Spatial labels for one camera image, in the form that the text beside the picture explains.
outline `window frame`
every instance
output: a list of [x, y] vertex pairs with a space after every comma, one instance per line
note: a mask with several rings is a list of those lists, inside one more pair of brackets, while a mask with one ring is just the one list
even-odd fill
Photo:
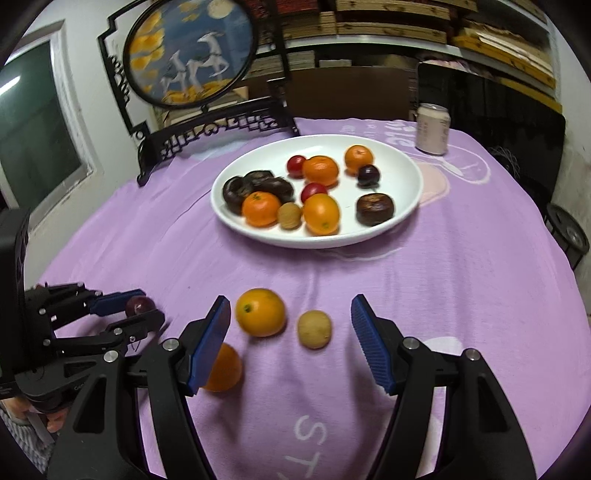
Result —
[[[6, 64], [44, 43], [49, 43], [51, 72], [56, 86], [57, 99], [67, 131], [80, 160], [80, 166], [53, 189], [31, 212], [29, 223], [31, 230], [34, 230], [49, 212], [67, 197], [81, 181], [88, 178], [98, 169], [98, 162], [92, 149], [88, 130], [80, 114], [80, 105], [76, 97], [72, 73], [67, 59], [65, 22], [60, 21], [39, 28], [23, 37], [14, 52], [8, 57]], [[1, 162], [0, 190], [10, 208], [20, 207], [12, 192]]]

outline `white can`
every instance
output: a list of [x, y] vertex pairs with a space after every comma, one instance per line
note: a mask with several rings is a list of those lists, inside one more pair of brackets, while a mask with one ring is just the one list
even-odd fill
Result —
[[452, 118], [447, 108], [421, 103], [417, 111], [416, 147], [431, 155], [445, 155]]

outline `white deer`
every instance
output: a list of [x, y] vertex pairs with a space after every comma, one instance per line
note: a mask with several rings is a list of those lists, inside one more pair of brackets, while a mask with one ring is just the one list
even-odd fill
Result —
[[198, 41], [207, 43], [209, 46], [209, 57], [205, 61], [191, 59], [187, 62], [187, 68], [189, 69], [189, 81], [198, 90], [203, 90], [203, 87], [197, 81], [197, 70], [201, 67], [213, 68], [213, 73], [210, 77], [217, 77], [218, 80], [222, 79], [222, 73], [224, 73], [230, 66], [228, 61], [222, 57], [222, 48], [215, 37], [221, 37], [223, 34], [219, 32], [210, 32], [202, 36]]
[[180, 53], [181, 51], [177, 50], [173, 53], [173, 56], [170, 57], [170, 61], [177, 69], [177, 73], [175, 74], [171, 72], [171, 68], [169, 67], [168, 71], [160, 79], [160, 83], [162, 83], [162, 90], [164, 92], [165, 97], [168, 93], [168, 88], [170, 87], [171, 83], [180, 83], [181, 90], [183, 91], [183, 93], [187, 93], [187, 68], [179, 58]]

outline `blue gripper pad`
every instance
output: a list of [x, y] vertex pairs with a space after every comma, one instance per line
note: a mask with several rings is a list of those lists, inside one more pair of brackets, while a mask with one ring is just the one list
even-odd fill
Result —
[[231, 316], [230, 302], [226, 297], [219, 296], [207, 316], [201, 320], [207, 325], [201, 341], [191, 356], [191, 373], [187, 382], [193, 394], [197, 393], [197, 390], [209, 379], [217, 353], [230, 327]]
[[353, 328], [375, 382], [382, 386], [386, 393], [393, 395], [396, 380], [392, 371], [392, 361], [388, 348], [376, 328], [377, 321], [365, 297], [357, 295], [351, 302]]
[[129, 291], [117, 291], [97, 297], [90, 305], [90, 313], [99, 317], [106, 317], [125, 310], [125, 305], [131, 297], [144, 296], [146, 293], [139, 288]]

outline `gray sweater sleeve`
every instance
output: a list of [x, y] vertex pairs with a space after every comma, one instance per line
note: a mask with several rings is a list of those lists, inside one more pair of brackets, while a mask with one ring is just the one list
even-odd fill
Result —
[[6, 412], [1, 401], [0, 417], [2, 417], [2, 421], [4, 421], [15, 441], [33, 465], [41, 473], [45, 473], [54, 444], [45, 445], [28, 421], [13, 420]]

